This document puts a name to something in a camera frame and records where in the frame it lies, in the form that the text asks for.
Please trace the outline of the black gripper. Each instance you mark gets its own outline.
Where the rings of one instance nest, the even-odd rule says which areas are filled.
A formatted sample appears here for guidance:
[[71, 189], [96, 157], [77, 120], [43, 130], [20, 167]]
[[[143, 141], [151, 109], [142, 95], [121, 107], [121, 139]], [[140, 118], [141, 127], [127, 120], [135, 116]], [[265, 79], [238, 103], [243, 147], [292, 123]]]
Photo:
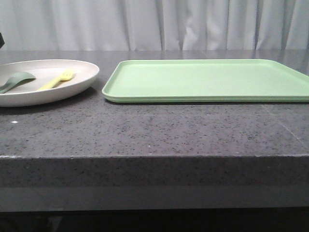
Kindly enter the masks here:
[[4, 41], [2, 34], [0, 33], [0, 48], [2, 48], [4, 45], [5, 45], [5, 41]]

